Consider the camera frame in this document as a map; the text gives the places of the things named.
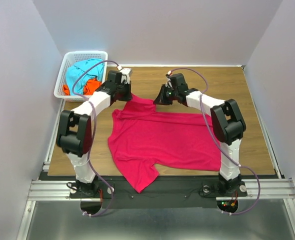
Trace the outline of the pink t-shirt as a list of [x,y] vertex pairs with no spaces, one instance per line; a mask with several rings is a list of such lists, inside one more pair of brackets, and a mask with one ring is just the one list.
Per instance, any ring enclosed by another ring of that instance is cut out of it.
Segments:
[[129,184],[141,192],[158,176],[155,165],[217,172],[221,152],[202,114],[157,111],[153,100],[133,96],[111,114],[108,138],[112,159]]

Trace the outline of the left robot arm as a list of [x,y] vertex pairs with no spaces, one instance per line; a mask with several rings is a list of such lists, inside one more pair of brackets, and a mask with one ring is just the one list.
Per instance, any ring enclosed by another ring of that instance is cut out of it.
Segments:
[[91,97],[73,110],[60,113],[56,145],[67,155],[74,168],[75,183],[67,185],[72,192],[79,192],[89,198],[99,192],[98,174],[90,162],[96,117],[114,102],[132,99],[131,74],[130,68],[109,71],[107,80]]

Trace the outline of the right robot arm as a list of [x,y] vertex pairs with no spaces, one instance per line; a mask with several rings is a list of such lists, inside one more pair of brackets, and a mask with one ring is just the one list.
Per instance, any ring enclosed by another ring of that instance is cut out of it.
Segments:
[[167,83],[161,86],[153,103],[169,106],[177,101],[200,110],[206,124],[207,116],[211,118],[209,132],[221,155],[217,189],[221,194],[229,195],[242,181],[239,152],[246,123],[237,102],[234,99],[217,99],[196,88],[189,88],[181,73],[169,71],[166,77]]

